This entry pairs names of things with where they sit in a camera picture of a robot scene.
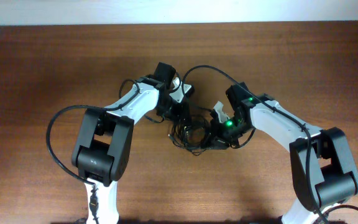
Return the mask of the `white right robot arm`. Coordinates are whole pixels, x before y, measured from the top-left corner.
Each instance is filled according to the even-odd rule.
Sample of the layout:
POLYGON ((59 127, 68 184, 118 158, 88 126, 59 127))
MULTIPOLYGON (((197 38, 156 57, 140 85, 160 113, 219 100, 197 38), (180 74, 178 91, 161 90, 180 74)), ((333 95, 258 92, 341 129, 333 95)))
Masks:
POLYGON ((268 95, 231 95, 229 101, 233 117, 221 102, 211 112, 220 142, 238 146, 240 136, 259 130, 290 154, 296 199, 280 223, 327 223, 329 212, 358 194, 357 166, 341 129, 313 126, 268 95))

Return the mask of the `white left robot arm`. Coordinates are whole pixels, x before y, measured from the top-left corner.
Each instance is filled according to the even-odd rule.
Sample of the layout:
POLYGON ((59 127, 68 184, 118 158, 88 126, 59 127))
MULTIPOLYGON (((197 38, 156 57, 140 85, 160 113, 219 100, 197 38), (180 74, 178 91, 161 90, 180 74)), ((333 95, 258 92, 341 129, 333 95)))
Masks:
POLYGON ((179 79, 160 82, 142 77, 101 112, 85 111, 71 163, 86 179, 87 223, 117 223, 117 182, 126 169, 134 125, 162 99, 179 104, 194 91, 179 79))

